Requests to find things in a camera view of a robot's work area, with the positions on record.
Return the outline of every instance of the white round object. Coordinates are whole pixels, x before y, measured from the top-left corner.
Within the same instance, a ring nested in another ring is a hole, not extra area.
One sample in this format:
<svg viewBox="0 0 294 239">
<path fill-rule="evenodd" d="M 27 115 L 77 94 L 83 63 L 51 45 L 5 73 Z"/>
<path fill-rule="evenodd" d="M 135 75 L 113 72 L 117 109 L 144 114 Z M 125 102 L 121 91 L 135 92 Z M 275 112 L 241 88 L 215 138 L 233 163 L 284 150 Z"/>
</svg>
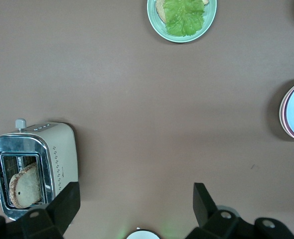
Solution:
<svg viewBox="0 0 294 239">
<path fill-rule="evenodd" d="M 146 230 L 139 230 L 130 234 L 127 239 L 160 239 L 155 233 L 146 231 Z"/>
</svg>

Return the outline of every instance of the lettuce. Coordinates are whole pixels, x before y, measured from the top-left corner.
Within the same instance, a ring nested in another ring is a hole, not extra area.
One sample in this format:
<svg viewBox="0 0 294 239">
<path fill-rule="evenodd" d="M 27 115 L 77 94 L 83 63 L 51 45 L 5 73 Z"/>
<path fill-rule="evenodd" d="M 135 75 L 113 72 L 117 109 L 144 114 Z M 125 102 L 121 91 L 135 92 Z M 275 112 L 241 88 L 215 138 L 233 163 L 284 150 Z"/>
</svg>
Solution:
<svg viewBox="0 0 294 239">
<path fill-rule="evenodd" d="M 202 0 L 165 0 L 163 4 L 168 34 L 191 36 L 203 26 Z"/>
</svg>

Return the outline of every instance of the green plate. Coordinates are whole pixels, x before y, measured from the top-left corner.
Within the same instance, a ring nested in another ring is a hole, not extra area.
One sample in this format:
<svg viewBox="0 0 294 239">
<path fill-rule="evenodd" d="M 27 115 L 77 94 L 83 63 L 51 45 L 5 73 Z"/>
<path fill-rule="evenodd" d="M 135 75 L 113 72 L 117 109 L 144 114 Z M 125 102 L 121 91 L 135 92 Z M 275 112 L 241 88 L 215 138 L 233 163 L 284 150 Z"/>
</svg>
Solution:
<svg viewBox="0 0 294 239">
<path fill-rule="evenodd" d="M 156 0 L 147 0 L 147 14 L 152 27 L 166 40 L 178 43 L 193 41 L 202 36 L 212 24 L 216 11 L 217 0 L 209 0 L 209 3 L 205 6 L 205 12 L 203 14 L 204 23 L 202 28 L 192 36 L 173 36 L 167 33 L 166 25 L 157 13 Z"/>
</svg>

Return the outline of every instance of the bread in toaster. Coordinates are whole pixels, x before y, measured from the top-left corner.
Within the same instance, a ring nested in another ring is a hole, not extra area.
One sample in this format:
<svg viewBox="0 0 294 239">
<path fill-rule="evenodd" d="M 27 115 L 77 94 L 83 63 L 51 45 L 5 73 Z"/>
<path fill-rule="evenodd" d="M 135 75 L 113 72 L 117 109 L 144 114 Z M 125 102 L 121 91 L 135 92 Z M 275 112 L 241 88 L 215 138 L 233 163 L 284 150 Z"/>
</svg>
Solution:
<svg viewBox="0 0 294 239">
<path fill-rule="evenodd" d="M 28 165 L 13 175 L 9 183 L 9 196 L 18 209 L 27 208 L 41 199 L 36 163 Z"/>
<path fill-rule="evenodd" d="M 209 0 L 202 0 L 202 2 L 207 5 L 209 3 Z M 163 4 L 165 3 L 165 0 L 156 0 L 156 11 L 158 12 L 158 15 L 160 19 L 166 23 L 166 16 L 165 16 L 165 10 L 163 8 Z"/>
</svg>

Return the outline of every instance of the white toaster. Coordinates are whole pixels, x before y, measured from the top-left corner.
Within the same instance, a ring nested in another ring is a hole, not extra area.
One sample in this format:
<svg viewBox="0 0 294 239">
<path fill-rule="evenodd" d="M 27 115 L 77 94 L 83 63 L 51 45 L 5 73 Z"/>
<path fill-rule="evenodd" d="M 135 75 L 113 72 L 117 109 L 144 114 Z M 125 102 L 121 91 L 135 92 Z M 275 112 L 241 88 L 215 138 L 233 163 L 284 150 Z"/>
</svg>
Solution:
<svg viewBox="0 0 294 239">
<path fill-rule="evenodd" d="M 7 217 L 17 220 L 30 208 L 50 203 L 69 182 L 78 181 L 74 132 L 61 122 L 44 122 L 26 127 L 17 119 L 17 130 L 0 136 L 0 203 Z M 37 164 L 41 200 L 25 209 L 16 208 L 9 197 L 14 174 Z"/>
</svg>

